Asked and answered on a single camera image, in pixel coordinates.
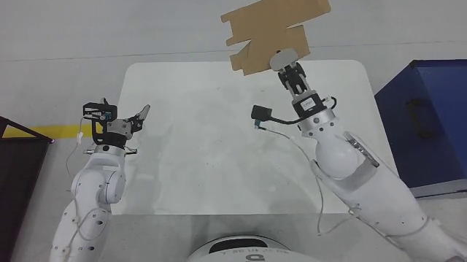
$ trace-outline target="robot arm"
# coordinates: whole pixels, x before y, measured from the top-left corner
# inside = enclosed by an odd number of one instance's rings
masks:
[[[467,244],[449,235],[420,208],[410,189],[358,136],[346,131],[332,109],[306,82],[298,56],[282,50],[271,59],[282,84],[293,97],[299,119],[283,121],[271,109],[254,106],[252,118],[298,123],[302,136],[317,140],[312,171],[363,222],[394,241],[416,261],[467,261]]]
[[[104,247],[112,217],[110,204],[118,203],[125,190],[126,141],[142,130],[150,106],[128,119],[117,119],[117,107],[88,103],[84,118],[93,122],[97,144],[86,166],[72,183],[73,201],[65,208],[50,251],[50,262],[97,261]],[[96,132],[96,124],[102,133]]]

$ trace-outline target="cardboard piece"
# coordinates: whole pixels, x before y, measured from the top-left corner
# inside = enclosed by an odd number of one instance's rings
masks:
[[[309,54],[305,29],[289,27],[330,11],[328,0],[262,0],[222,15],[222,22],[230,21],[232,28],[227,46],[251,40],[231,56],[232,69],[242,69],[244,75],[263,72],[271,68],[269,60],[276,51],[285,48],[303,58]]]

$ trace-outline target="yellow floor line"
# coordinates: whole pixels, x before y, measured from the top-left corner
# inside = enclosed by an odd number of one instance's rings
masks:
[[[51,139],[71,139],[76,138],[78,135],[78,131],[80,126],[76,125],[67,125],[67,126],[36,126],[36,127],[29,127],[30,129],[39,132],[40,134],[44,134],[45,136],[50,137]],[[82,137],[91,137],[91,124],[82,124],[81,132],[83,132]],[[11,137],[31,137],[30,134],[18,130],[13,127],[7,127],[3,134],[4,138],[11,138]]]

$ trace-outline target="blue container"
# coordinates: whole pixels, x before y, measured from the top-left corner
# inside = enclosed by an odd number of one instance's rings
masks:
[[[412,61],[375,96],[401,179],[416,197],[467,191],[467,60]]]

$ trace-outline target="white table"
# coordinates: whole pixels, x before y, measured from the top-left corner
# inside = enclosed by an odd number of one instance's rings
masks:
[[[301,61],[321,97],[395,171],[366,71],[357,61]],[[305,157],[287,139],[253,129],[253,104],[296,119],[292,98],[273,71],[244,77],[229,62],[158,62],[131,66],[119,117],[151,105],[143,131],[128,142],[123,199],[114,215],[236,215],[318,212],[320,195]],[[315,141],[296,126],[265,123],[294,136],[314,157]],[[348,208],[325,189],[325,213]]]

